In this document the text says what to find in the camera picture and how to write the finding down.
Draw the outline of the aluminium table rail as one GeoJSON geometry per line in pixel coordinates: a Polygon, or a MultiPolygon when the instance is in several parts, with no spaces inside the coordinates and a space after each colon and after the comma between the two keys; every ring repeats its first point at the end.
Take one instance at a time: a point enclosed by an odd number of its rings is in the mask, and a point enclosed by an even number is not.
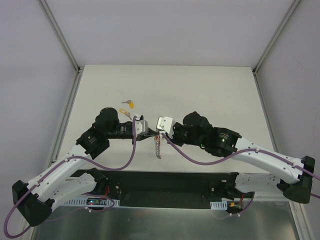
{"type": "Polygon", "coordinates": [[[48,155],[48,159],[44,165],[45,170],[52,165],[54,160],[58,159],[58,156],[59,156],[59,153],[61,150],[61,146],[63,144],[63,139],[64,139],[64,136],[66,133],[66,129],[68,126],[68,122],[70,119],[71,111],[72,111],[74,101],[76,99],[77,91],[78,91],[78,88],[79,88],[79,85],[81,82],[81,78],[83,75],[83,70],[84,70],[84,67],[81,67],[75,75],[70,92],[68,94],[67,101],[65,103],[65,106],[64,106],[64,109],[62,112],[62,118],[61,118],[61,121],[58,125],[58,129],[57,129],[57,133],[54,138],[54,141],[53,141],[52,149],[51,149],[51,151],[48,155]]]}
{"type": "Polygon", "coordinates": [[[264,100],[264,97],[263,97],[263,93],[262,93],[262,90],[261,90],[259,82],[258,82],[257,75],[255,73],[253,73],[253,78],[254,78],[256,89],[257,89],[257,92],[258,92],[258,95],[259,95],[259,99],[260,99],[260,102],[261,102],[264,118],[265,118],[265,121],[266,121],[267,129],[268,129],[270,140],[271,140],[271,143],[272,143],[272,148],[273,148],[274,151],[278,152],[278,147],[277,147],[277,144],[276,144],[276,141],[275,141],[275,137],[274,137],[274,133],[273,133],[273,130],[272,130],[272,127],[271,127],[270,118],[269,118],[268,111],[267,111],[267,106],[266,106],[266,103],[265,103],[265,100],[264,100]]]}

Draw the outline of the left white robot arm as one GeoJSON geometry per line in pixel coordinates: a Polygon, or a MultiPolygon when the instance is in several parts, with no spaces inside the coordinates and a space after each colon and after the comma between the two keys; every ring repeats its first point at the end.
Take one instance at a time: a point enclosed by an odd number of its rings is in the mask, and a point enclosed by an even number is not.
{"type": "Polygon", "coordinates": [[[106,107],[61,159],[28,182],[18,180],[13,184],[13,203],[29,225],[36,227],[56,208],[78,195],[104,194],[107,180],[96,168],[78,180],[66,180],[86,163],[93,164],[94,159],[109,148],[111,139],[129,139],[135,145],[156,135],[143,116],[121,123],[117,110],[106,107]]]}

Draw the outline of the right aluminium frame post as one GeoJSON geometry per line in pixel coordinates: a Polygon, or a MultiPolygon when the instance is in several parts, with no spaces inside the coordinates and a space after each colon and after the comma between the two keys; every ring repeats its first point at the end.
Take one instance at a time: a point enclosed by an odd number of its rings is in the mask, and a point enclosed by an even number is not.
{"type": "Polygon", "coordinates": [[[279,22],[277,28],[275,29],[272,37],[268,41],[264,51],[262,52],[260,58],[258,59],[257,64],[252,69],[252,73],[256,76],[263,66],[264,62],[267,60],[268,56],[271,54],[273,48],[276,46],[277,41],[279,40],[280,36],[282,35],[283,31],[287,27],[288,23],[290,22],[291,18],[297,11],[298,7],[302,3],[302,0],[293,0],[289,5],[288,9],[286,10],[283,18],[279,22]]]}

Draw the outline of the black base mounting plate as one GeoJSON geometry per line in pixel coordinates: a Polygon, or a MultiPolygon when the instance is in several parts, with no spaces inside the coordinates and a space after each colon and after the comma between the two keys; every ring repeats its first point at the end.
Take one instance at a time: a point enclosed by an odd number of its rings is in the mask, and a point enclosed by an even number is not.
{"type": "Polygon", "coordinates": [[[106,171],[102,190],[121,207],[209,209],[222,199],[251,199],[236,189],[239,175],[203,172],[106,171]]]}

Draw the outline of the right aluminium table rail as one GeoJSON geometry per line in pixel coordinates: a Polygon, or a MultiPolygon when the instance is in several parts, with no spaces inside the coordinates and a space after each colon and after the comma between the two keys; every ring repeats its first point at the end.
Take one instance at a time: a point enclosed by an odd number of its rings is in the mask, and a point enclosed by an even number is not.
{"type": "Polygon", "coordinates": [[[275,137],[274,137],[274,133],[273,133],[273,130],[272,130],[272,127],[271,127],[270,118],[269,118],[268,111],[267,111],[267,106],[266,106],[266,103],[265,103],[265,100],[264,100],[264,97],[263,97],[263,93],[262,93],[262,90],[261,90],[259,82],[258,82],[257,75],[255,73],[253,73],[253,78],[254,78],[256,89],[257,89],[257,92],[258,92],[258,95],[259,95],[259,99],[260,99],[260,102],[261,102],[264,118],[265,118],[265,121],[266,121],[267,129],[268,129],[270,140],[271,140],[271,143],[272,143],[272,148],[273,148],[274,151],[278,152],[278,147],[277,147],[277,144],[276,144],[276,141],[275,141],[275,137]]]}

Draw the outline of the aluminium frame post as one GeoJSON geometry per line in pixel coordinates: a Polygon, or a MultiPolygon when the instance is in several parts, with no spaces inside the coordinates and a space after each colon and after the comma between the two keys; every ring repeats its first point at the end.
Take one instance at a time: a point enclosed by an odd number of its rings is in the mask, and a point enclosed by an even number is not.
{"type": "Polygon", "coordinates": [[[78,74],[81,72],[82,68],[81,66],[78,64],[48,2],[46,0],[37,0],[41,10],[43,11],[50,27],[52,28],[54,35],[56,36],[60,46],[62,47],[62,50],[64,51],[67,59],[69,60],[72,68],[74,69],[74,71],[78,74]]]}
{"type": "Polygon", "coordinates": [[[256,76],[263,66],[264,62],[267,60],[268,56],[271,54],[273,48],[276,46],[277,41],[279,40],[280,36],[282,35],[283,31],[287,27],[288,23],[290,22],[291,18],[297,11],[298,7],[302,3],[302,0],[293,0],[289,5],[288,9],[286,10],[283,18],[279,22],[277,28],[275,29],[272,37],[268,41],[264,51],[262,52],[260,58],[258,59],[257,64],[252,69],[252,73],[256,76]]]}

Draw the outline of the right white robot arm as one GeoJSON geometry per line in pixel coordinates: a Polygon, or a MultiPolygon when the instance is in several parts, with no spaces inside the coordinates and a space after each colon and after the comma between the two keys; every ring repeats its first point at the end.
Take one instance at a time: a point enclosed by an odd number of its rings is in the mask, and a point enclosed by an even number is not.
{"type": "Polygon", "coordinates": [[[164,117],[157,124],[162,136],[175,149],[183,145],[200,147],[219,160],[241,161],[265,171],[265,173],[239,173],[225,184],[230,197],[241,193],[282,193],[285,198],[300,204],[308,204],[312,195],[315,159],[283,155],[268,150],[228,128],[214,127],[208,119],[196,111],[186,115],[182,123],[164,117]]]}

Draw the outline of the red handled key organizer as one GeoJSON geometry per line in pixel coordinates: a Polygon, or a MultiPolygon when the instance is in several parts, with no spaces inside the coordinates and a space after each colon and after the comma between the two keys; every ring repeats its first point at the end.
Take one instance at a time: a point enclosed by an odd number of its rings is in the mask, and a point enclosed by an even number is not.
{"type": "Polygon", "coordinates": [[[155,144],[155,156],[158,159],[161,159],[161,137],[159,135],[156,135],[154,137],[154,144],[155,144]]]}

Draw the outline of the left aluminium table rail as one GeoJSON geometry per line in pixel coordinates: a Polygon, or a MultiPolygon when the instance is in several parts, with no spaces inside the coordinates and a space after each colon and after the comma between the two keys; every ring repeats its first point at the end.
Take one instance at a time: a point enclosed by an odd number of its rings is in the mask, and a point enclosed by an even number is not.
{"type": "Polygon", "coordinates": [[[81,67],[75,75],[70,92],[68,94],[67,101],[65,103],[65,106],[64,106],[64,109],[62,112],[62,118],[61,118],[61,121],[58,125],[58,129],[57,129],[57,133],[54,138],[54,141],[53,141],[52,149],[51,149],[51,151],[48,155],[48,159],[44,165],[45,170],[52,165],[54,160],[58,159],[58,156],[59,156],[59,153],[61,150],[61,146],[63,144],[63,139],[64,139],[64,136],[66,133],[66,129],[68,126],[68,122],[70,119],[71,111],[72,111],[74,101],[76,99],[77,91],[78,91],[78,88],[79,88],[79,85],[81,82],[81,78],[83,75],[83,70],[84,70],[84,67],[81,67]]]}

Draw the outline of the key with solid yellow tag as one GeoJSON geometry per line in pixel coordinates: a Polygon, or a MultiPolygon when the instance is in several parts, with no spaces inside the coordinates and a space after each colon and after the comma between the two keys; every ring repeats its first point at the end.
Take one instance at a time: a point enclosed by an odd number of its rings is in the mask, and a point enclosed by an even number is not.
{"type": "Polygon", "coordinates": [[[135,107],[135,104],[133,103],[132,100],[123,101],[122,104],[127,104],[131,109],[135,107]]]}

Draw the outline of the left aluminium frame post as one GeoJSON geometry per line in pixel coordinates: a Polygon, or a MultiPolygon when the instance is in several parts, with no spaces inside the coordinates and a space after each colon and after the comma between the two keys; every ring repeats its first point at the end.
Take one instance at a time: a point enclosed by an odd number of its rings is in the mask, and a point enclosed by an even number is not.
{"type": "Polygon", "coordinates": [[[67,59],[69,60],[72,68],[74,69],[74,71],[78,74],[81,72],[82,68],[81,66],[78,64],[48,2],[46,0],[37,0],[41,10],[43,11],[50,27],[52,28],[54,35],[56,36],[60,46],[62,47],[62,50],[64,51],[67,59]]]}

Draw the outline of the key with yellow window tag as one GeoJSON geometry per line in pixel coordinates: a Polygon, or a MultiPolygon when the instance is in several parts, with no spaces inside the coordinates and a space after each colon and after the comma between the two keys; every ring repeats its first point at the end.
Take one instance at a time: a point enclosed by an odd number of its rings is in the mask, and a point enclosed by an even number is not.
{"type": "Polygon", "coordinates": [[[120,108],[119,109],[119,112],[121,113],[121,114],[124,114],[126,117],[128,117],[130,120],[132,120],[132,117],[131,117],[131,113],[129,112],[129,111],[127,111],[127,110],[125,110],[125,109],[123,109],[123,108],[120,108]]]}

